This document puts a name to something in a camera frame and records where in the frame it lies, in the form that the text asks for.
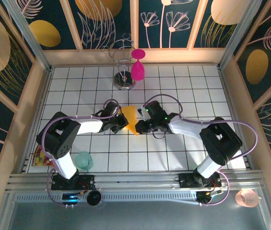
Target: pink object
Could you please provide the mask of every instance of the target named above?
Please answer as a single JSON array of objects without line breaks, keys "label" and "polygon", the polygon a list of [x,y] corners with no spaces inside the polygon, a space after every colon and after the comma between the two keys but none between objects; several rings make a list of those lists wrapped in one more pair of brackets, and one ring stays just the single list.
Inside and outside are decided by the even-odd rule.
[{"label": "pink object", "polygon": [[137,61],[131,67],[131,78],[136,81],[141,81],[145,77],[145,68],[143,64],[140,62],[140,59],[145,57],[145,51],[142,49],[135,49],[131,52],[131,56]]}]

